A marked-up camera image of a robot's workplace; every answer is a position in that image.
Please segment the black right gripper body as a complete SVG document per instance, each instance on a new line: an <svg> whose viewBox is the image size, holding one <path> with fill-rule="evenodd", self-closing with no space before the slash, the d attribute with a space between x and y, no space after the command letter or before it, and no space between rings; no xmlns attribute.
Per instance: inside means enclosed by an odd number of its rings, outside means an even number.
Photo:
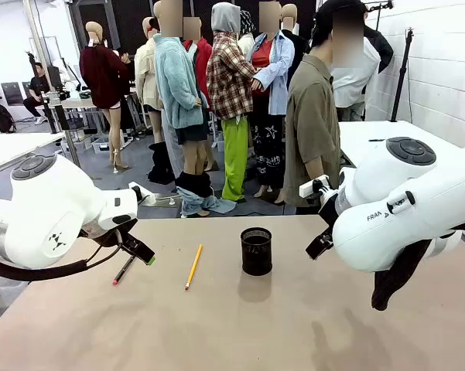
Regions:
<svg viewBox="0 0 465 371"><path fill-rule="evenodd" d="M318 214L326 222L329 228L333 228L333 225L338 218L335 206L338 192L334 189L321 189L318 192L318 196L320 197L320 210Z"/></svg>

